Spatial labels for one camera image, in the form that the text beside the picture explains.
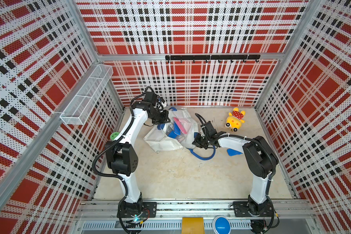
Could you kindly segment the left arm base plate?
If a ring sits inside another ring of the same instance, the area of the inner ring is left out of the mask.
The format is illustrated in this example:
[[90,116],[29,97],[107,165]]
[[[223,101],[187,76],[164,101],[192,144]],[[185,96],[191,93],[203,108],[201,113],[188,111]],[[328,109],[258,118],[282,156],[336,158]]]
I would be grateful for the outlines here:
[[157,203],[156,202],[142,202],[128,203],[122,202],[118,206],[117,217],[121,218],[154,218],[157,213]]

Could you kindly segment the white canvas bag blue handles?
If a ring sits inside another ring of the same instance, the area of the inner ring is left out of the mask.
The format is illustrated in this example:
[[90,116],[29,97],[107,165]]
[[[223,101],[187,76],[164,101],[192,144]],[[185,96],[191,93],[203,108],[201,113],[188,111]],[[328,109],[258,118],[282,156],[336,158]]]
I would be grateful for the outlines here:
[[[181,134],[180,136],[174,132],[174,120],[173,117],[177,117],[182,123],[183,127],[187,130],[187,134]],[[198,123],[191,117],[187,109],[176,109],[171,107],[169,109],[170,123],[159,124],[151,129],[151,131],[144,137],[144,141],[155,151],[173,151],[182,148],[186,148],[196,158],[207,161],[211,160],[216,153],[215,147],[213,147],[212,155],[209,157],[202,157],[194,152],[196,146],[192,143],[196,133],[199,132]]]

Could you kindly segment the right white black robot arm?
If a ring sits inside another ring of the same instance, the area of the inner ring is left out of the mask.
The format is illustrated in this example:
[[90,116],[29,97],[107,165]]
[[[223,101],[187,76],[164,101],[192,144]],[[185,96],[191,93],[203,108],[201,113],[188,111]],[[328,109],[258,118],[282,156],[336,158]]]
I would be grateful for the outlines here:
[[196,113],[201,123],[202,133],[195,134],[193,145],[208,149],[212,147],[226,148],[243,153],[250,172],[253,175],[253,183],[248,195],[247,209],[251,216],[262,215],[273,203],[270,200],[269,191],[273,177],[277,172],[278,157],[262,136],[248,138],[226,132],[218,132],[211,122]]

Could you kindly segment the blue triangular ruler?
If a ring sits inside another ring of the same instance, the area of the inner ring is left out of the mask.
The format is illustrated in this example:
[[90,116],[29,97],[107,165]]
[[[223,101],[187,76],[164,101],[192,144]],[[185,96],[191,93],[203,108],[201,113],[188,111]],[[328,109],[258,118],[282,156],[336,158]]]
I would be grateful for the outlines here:
[[236,155],[242,155],[242,152],[233,149],[227,149],[227,154],[228,156],[232,157]]

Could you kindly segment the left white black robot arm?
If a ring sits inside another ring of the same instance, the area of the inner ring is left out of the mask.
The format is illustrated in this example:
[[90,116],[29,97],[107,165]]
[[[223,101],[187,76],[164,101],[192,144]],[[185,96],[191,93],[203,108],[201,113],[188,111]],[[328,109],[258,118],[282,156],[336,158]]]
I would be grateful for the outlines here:
[[123,130],[113,141],[105,144],[104,149],[92,162],[94,174],[101,177],[116,178],[121,182],[123,198],[118,204],[117,217],[139,217],[144,212],[142,193],[138,188],[135,171],[138,156],[134,144],[138,134],[147,120],[153,125],[171,122],[169,111],[165,109],[166,101],[147,86],[143,93],[134,97],[129,105],[130,118]]

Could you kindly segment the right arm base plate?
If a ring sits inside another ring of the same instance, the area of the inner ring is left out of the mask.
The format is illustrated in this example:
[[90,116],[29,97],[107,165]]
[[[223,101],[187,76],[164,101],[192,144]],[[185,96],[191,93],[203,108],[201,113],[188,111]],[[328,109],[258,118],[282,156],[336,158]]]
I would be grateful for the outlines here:
[[233,210],[236,217],[271,217],[275,214],[268,201],[262,204],[253,201],[235,201]]

